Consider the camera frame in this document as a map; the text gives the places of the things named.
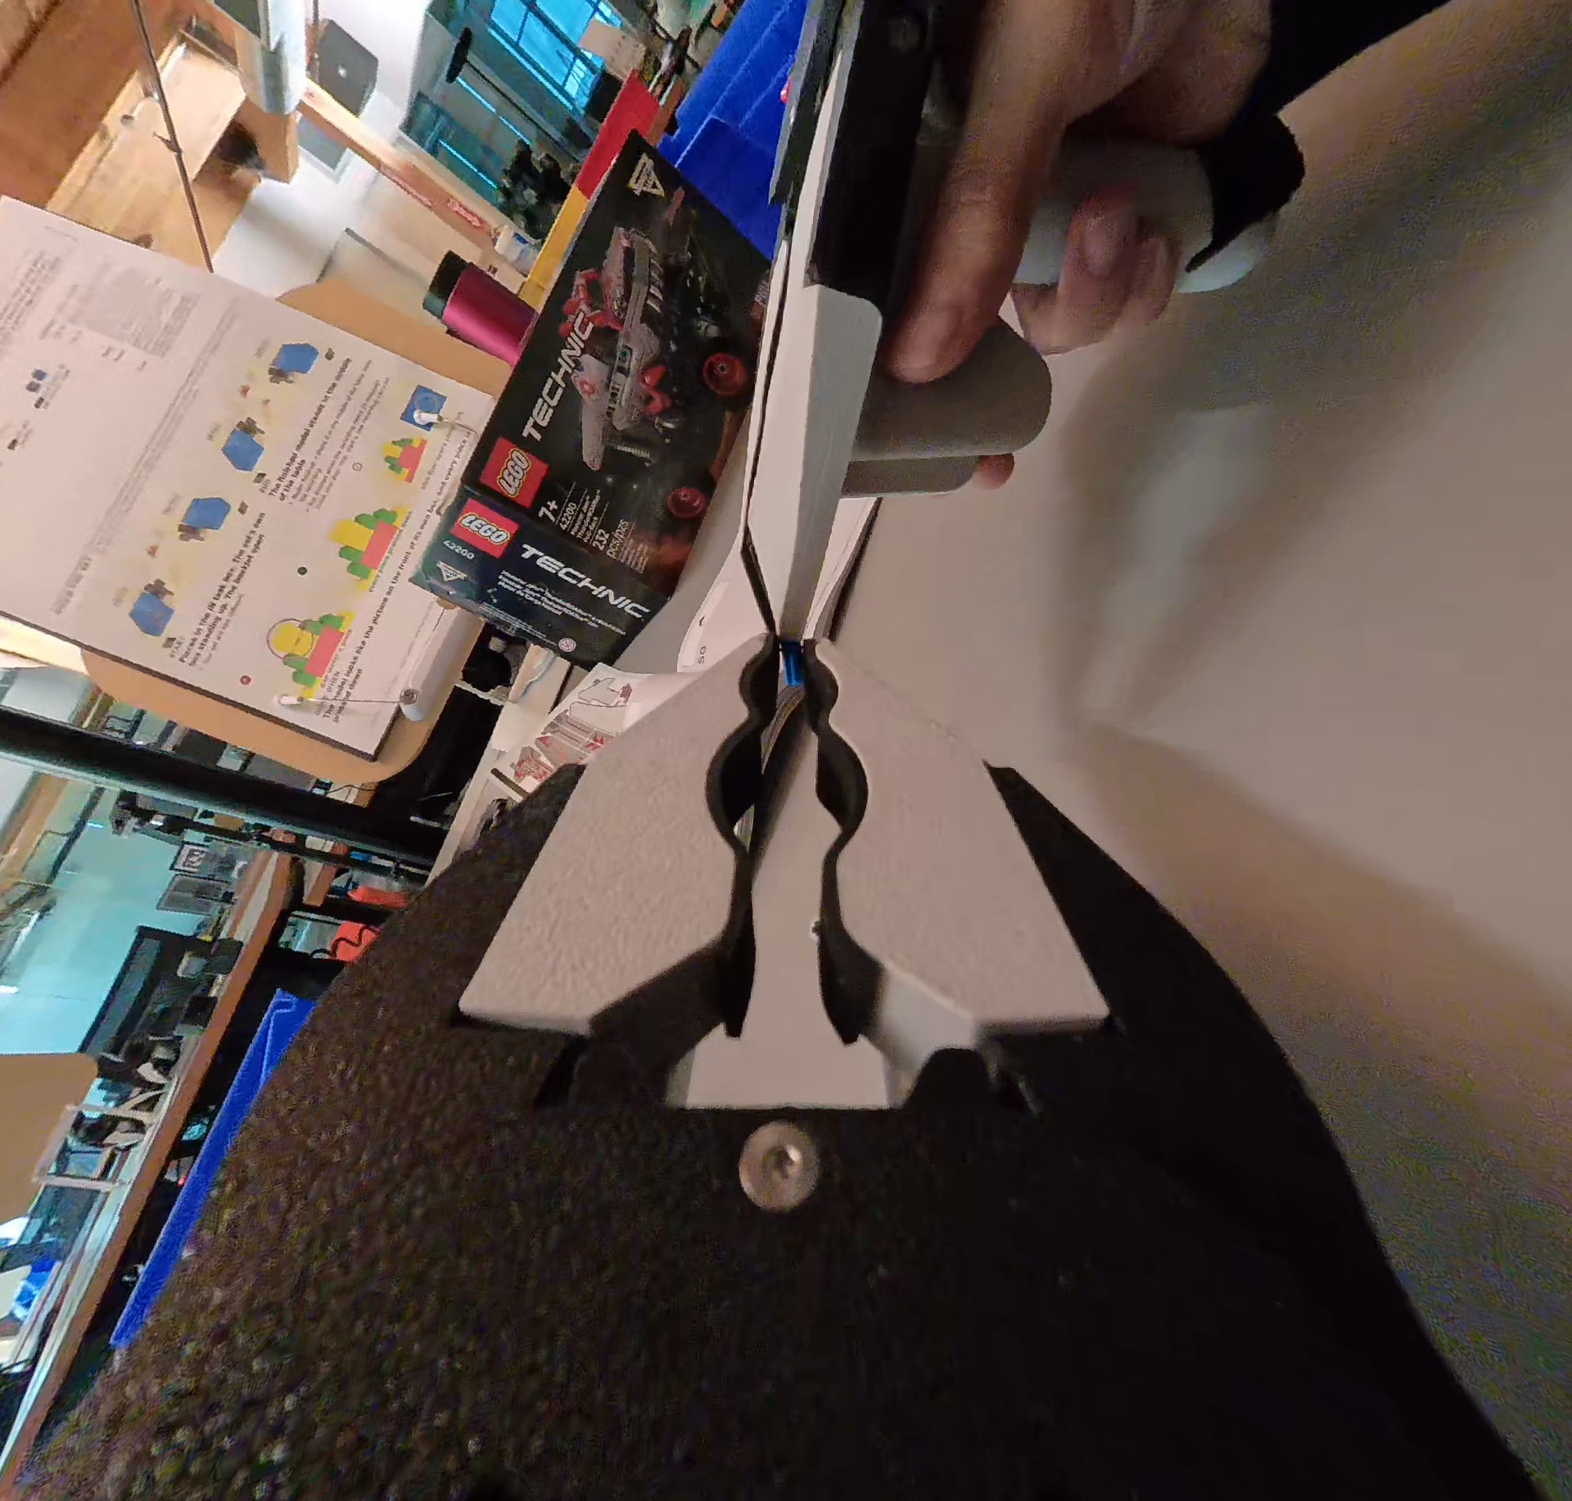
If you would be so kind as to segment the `person's right hand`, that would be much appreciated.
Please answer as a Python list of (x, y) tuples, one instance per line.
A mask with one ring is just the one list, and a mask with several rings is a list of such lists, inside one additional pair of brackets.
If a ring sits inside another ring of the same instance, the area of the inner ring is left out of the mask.
[(1268, 61), (1270, 0), (971, 0), (950, 49), (965, 102), (882, 366), (944, 378), (1006, 299), (1042, 356), (1156, 323), (1180, 258), (1129, 188), (1076, 206), (1055, 287), (1012, 282), (1034, 211), (1076, 126), (1215, 139)]

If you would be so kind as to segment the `red plastic bin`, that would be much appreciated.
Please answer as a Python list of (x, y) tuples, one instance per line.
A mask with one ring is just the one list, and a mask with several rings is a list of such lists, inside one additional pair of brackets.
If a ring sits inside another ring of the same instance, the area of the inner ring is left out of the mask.
[(661, 132), (661, 98), (638, 74), (624, 77), (602, 122), (599, 136), (592, 139), (590, 153), (580, 163), (574, 191), (580, 191), (583, 197), (592, 197), (599, 191), (627, 136), (657, 141)]

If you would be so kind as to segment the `black metal pole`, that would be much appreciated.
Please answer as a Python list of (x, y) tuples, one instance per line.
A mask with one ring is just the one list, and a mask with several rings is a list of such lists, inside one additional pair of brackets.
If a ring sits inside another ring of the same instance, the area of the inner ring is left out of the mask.
[(3, 706), (3, 757), (58, 779), (89, 782), (164, 803), (231, 813), (254, 825), (285, 828), (362, 850), (405, 868), (432, 869), (445, 828), (410, 817), (285, 786), (245, 772), (204, 767), (152, 746)]

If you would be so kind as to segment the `pink and black bottle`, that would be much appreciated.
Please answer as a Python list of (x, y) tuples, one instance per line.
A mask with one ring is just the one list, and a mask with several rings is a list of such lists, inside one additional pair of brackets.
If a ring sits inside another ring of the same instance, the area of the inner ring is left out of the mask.
[(518, 292), (456, 250), (436, 265), (423, 311), (463, 344), (509, 366), (522, 360), (540, 316)]

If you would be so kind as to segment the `black toy set box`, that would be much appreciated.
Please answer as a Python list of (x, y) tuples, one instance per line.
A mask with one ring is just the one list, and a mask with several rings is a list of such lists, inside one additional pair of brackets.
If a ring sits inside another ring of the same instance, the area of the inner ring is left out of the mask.
[(690, 563), (767, 292), (771, 261), (627, 136), (413, 581), (574, 665), (616, 663)]

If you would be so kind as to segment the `wooden cabinet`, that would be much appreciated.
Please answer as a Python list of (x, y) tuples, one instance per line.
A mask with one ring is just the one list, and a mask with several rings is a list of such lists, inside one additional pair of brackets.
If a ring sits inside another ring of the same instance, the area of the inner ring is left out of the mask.
[[(299, 172), (297, 114), (245, 98), (231, 24), (207, 0), (143, 0), (210, 250), (268, 181)], [(203, 265), (160, 141), (129, 0), (3, 0), (3, 191)]]

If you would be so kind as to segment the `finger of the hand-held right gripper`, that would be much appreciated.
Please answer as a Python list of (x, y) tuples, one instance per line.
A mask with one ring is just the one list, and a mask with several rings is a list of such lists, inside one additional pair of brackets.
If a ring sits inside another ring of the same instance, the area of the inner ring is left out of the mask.
[(849, 295), (817, 282), (814, 240), (846, 95), (846, 14), (829, 31), (814, 86), (793, 107), (801, 139), (787, 172), (761, 381), (750, 413), (744, 563), (767, 629), (805, 629), (849, 465)]
[(792, 287), (775, 338), (775, 634), (805, 638), (845, 498), (947, 495), (984, 458), (1029, 449), (1051, 413), (1051, 369), (1006, 323), (944, 378), (881, 363), (873, 302)]

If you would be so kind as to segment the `white box device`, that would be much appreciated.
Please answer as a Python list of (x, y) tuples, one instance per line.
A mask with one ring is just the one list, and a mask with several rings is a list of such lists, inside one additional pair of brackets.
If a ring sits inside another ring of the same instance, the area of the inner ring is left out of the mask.
[(308, 0), (207, 0), (237, 31), (245, 98), (268, 114), (294, 114), (305, 95)]

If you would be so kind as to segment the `red and grey sticker sheet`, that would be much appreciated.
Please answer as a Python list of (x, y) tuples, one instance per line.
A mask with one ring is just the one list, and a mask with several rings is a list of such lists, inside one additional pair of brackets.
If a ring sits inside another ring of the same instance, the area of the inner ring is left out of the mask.
[(684, 681), (682, 671), (623, 671), (616, 665), (586, 671), (574, 692), (555, 703), (540, 735), (490, 770), (490, 782), (500, 786), (507, 803), (534, 797), (556, 772), (590, 764), (672, 699)]

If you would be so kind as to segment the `white instruction booklet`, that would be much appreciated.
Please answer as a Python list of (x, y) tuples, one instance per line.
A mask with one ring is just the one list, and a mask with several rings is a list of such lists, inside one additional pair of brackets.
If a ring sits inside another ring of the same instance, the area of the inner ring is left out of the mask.
[[(839, 504), (829, 549), (814, 585), (814, 604), (805, 628), (808, 638), (833, 635), (839, 604), (863, 558), (881, 507), (881, 498), (845, 498)], [(764, 634), (764, 615), (744, 563), (744, 549), (747, 536), (741, 530), (678, 644), (675, 669), (682, 675), (704, 671), (730, 656), (741, 641)]]

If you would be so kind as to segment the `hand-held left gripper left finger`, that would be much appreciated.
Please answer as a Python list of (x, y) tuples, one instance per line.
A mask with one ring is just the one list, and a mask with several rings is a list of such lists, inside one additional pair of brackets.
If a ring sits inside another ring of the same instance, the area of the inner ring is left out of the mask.
[(592, 757), (460, 1011), (561, 1035), (741, 1035), (758, 942), (737, 825), (761, 791), (778, 649), (747, 638)]

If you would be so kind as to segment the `black square device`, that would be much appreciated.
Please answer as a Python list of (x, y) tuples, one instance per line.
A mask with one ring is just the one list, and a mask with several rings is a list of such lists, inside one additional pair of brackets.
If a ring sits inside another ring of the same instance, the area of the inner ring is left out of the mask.
[(325, 17), (318, 34), (318, 82), (351, 114), (365, 114), (377, 91), (380, 60), (351, 30)]

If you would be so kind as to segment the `blue plastic bin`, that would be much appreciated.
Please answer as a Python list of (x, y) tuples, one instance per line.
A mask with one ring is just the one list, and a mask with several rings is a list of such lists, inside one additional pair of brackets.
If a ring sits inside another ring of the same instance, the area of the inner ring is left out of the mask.
[(771, 197), (786, 89), (808, 0), (744, 0), (678, 107), (661, 153), (764, 258), (781, 206)]

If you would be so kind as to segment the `grey desk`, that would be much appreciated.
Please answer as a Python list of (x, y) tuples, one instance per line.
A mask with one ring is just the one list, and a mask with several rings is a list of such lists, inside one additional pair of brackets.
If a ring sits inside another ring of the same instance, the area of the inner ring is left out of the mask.
[(839, 638), (1209, 945), (1459, 1377), (1569, 1497), (1569, 0), (1289, 108), (1259, 273), (1055, 363)]

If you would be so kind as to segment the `thin metal rod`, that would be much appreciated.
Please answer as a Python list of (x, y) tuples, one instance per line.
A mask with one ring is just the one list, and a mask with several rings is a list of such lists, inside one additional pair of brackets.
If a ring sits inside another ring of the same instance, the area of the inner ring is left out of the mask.
[(176, 172), (179, 172), (179, 181), (180, 181), (180, 188), (183, 188), (183, 200), (186, 200), (186, 213), (189, 213), (189, 224), (192, 224), (192, 234), (195, 234), (195, 243), (200, 243), (203, 264), (204, 264), (207, 273), (213, 273), (213, 250), (210, 250), (210, 240), (207, 240), (207, 224), (204, 224), (204, 216), (200, 211), (192, 172), (189, 172), (186, 151), (183, 151), (183, 141), (180, 141), (180, 132), (179, 132), (179, 125), (176, 125), (176, 114), (173, 114), (173, 102), (169, 102), (169, 95), (167, 95), (167, 80), (164, 80), (164, 67), (160, 67), (160, 49), (152, 42), (149, 9), (145, 9), (143, 0), (129, 0), (129, 9), (130, 9), (130, 17), (134, 17), (134, 27), (137, 27), (139, 46), (143, 46), (143, 80), (149, 82), (152, 98), (158, 99), (160, 122), (164, 122), (160, 141), (164, 141), (164, 147), (169, 151), (169, 156), (176, 163)]

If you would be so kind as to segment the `blue plastic crate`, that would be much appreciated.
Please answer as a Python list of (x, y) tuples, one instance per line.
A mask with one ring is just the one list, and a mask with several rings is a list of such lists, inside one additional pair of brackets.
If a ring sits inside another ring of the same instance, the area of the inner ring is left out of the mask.
[(176, 1198), (173, 1213), (149, 1253), (139, 1282), (134, 1285), (129, 1306), (115, 1328), (111, 1333), (112, 1353), (123, 1353), (137, 1340), (158, 1296), (167, 1290), (169, 1276), (186, 1256), (186, 1244), (200, 1217), (204, 1213), (207, 1195), (225, 1164), (228, 1149), (235, 1146), (235, 1136), (240, 1133), (259, 1093), (265, 1088), (278, 1060), (288, 1054), (290, 1041), (299, 1035), (314, 1007), (318, 1004), (311, 998), (297, 998), (285, 989), (272, 994), (245, 1048), (245, 1057), (237, 1066), (228, 1096), (210, 1121), (207, 1140), (192, 1164), (192, 1171), (186, 1174), (180, 1195)]

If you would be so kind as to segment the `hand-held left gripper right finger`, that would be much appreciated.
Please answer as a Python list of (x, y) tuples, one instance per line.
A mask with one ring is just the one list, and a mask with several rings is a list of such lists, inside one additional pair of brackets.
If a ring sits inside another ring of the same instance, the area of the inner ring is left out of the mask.
[(802, 650), (820, 872), (820, 994), (881, 1054), (986, 1054), (1094, 1031), (1110, 1004), (993, 770), (833, 641)]

